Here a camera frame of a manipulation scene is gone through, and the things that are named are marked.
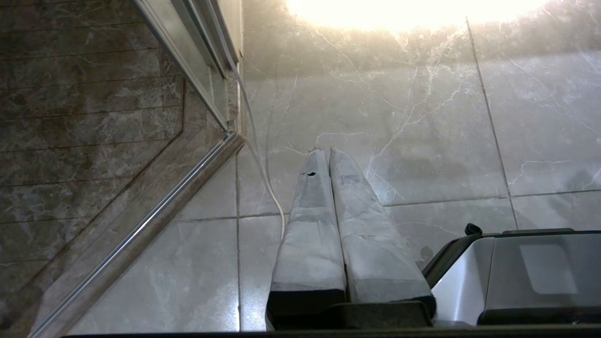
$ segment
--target white plastic wrap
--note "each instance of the white plastic wrap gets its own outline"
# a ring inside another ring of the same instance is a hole
[[[344,291],[346,277],[324,150],[307,156],[273,269],[271,291]]]
[[[430,296],[403,238],[355,160],[332,148],[330,174],[351,303]]]

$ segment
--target bright light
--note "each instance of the bright light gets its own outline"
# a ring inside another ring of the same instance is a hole
[[[464,22],[508,22],[548,0],[288,0],[290,14],[317,27],[410,31]]]

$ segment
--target electrical wire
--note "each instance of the electrical wire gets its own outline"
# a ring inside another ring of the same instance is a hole
[[[267,159],[265,162],[261,161],[261,151],[260,151],[261,147],[259,146],[259,142],[258,142],[258,138],[257,138],[257,128],[255,127],[255,119],[252,115],[251,104],[248,101],[248,95],[246,94],[246,88],[244,87],[244,83],[242,83],[242,79],[240,78],[240,74],[238,73],[236,64],[234,63],[234,60],[230,54],[230,50],[227,47],[227,44],[225,42],[225,36],[224,36],[223,31],[221,30],[221,26],[217,19],[217,15],[215,14],[215,9],[213,8],[213,4],[211,3],[211,0],[206,0],[206,3],[207,3],[207,7],[209,8],[209,15],[211,16],[211,18],[213,20],[213,24],[215,26],[215,29],[217,30],[217,35],[219,36],[219,41],[221,42],[221,47],[223,48],[223,50],[225,52],[225,56],[227,58],[227,61],[230,64],[230,68],[232,69],[232,72],[234,73],[234,76],[236,77],[236,80],[238,81],[238,84],[240,85],[240,91],[242,92],[242,98],[244,100],[246,110],[248,111],[249,120],[251,121],[252,136],[255,141],[254,142],[255,148],[253,149],[251,143],[246,138],[244,139],[244,142],[246,143],[246,145],[248,146],[248,148],[250,149],[250,151],[252,153],[252,157],[254,158],[255,163],[257,164],[257,167],[261,174],[261,179],[262,179],[263,183],[265,184],[265,188],[269,192],[269,195],[271,196],[271,199],[275,203],[275,206],[278,208],[279,218],[280,218],[280,223],[281,223],[280,239],[283,239],[284,238],[284,230],[285,230],[284,211],[282,210],[282,206],[280,205],[278,199],[275,197],[275,194],[273,193],[273,188],[271,187],[271,179],[269,177],[269,168],[267,167],[269,165],[269,164],[267,164],[268,161],[267,161]]]

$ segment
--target white cable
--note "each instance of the white cable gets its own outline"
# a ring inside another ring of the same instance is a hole
[[[257,164],[257,167],[261,174],[261,179],[263,180],[263,183],[265,184],[265,188],[267,188],[267,191],[269,192],[271,199],[275,203],[275,206],[278,207],[279,218],[280,218],[281,229],[282,229],[280,239],[283,239],[284,238],[284,229],[286,227],[284,211],[282,210],[282,206],[279,204],[278,199],[275,197],[275,194],[273,193],[273,189],[271,187],[271,180],[269,177],[269,168],[267,168],[267,165],[268,165],[267,161],[265,161],[265,163],[263,163],[261,161],[261,152],[260,152],[261,148],[259,147],[259,142],[258,142],[258,138],[257,138],[257,129],[255,128],[255,119],[252,116],[251,104],[248,102],[248,96],[246,95],[246,88],[244,87],[244,84],[242,83],[240,74],[238,74],[238,69],[236,67],[236,64],[234,63],[234,60],[231,57],[230,50],[227,48],[227,44],[225,42],[225,36],[224,36],[224,33],[221,31],[221,26],[219,25],[219,21],[217,20],[217,15],[215,14],[215,9],[213,8],[213,4],[211,3],[210,0],[206,0],[206,2],[207,2],[207,7],[209,8],[209,15],[211,15],[211,18],[213,19],[213,24],[215,26],[215,29],[217,30],[217,35],[219,36],[219,41],[221,42],[221,47],[223,48],[223,50],[225,52],[225,56],[227,57],[227,61],[230,64],[230,68],[232,69],[232,72],[234,73],[236,80],[240,84],[242,98],[244,99],[244,104],[246,106],[246,110],[248,111],[248,117],[251,121],[252,137],[255,140],[256,151],[255,151],[255,149],[252,148],[251,143],[248,140],[244,139],[244,142],[246,143],[248,148],[251,150],[252,157],[255,159],[255,163]]]

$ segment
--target marble tile floor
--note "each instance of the marble tile floor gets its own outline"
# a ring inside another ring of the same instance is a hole
[[[356,20],[343,17],[352,5],[300,3],[244,2],[245,83],[286,212],[307,151],[335,146],[357,159],[420,267],[468,222],[485,232],[601,230],[598,1],[459,1],[428,25],[419,20],[433,1],[410,16],[394,11],[408,2],[380,1],[380,16],[359,6]],[[74,333],[264,329],[279,224],[248,149],[155,244],[163,237],[173,242],[150,247]],[[128,283],[143,290],[118,299]],[[142,306],[144,292],[197,315],[174,312],[151,329],[106,320],[102,309]]]

